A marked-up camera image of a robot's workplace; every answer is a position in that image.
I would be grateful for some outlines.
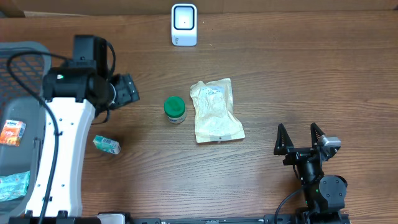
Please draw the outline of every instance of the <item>wooden tabletop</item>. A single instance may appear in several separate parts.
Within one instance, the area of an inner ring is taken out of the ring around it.
[[[284,123],[296,147],[310,124],[342,140],[324,163],[348,181],[353,223],[398,222],[398,13],[301,12],[199,15],[198,45],[174,47],[170,16],[0,19],[0,41],[34,40],[72,55],[75,34],[109,40],[116,71],[129,72],[141,100],[93,126],[83,166],[84,215],[262,216],[300,184],[274,156]],[[197,144],[190,87],[231,78],[243,141]],[[187,119],[167,121],[163,103],[181,96]],[[121,143],[114,156],[94,136]],[[282,213],[305,206],[289,201]]]

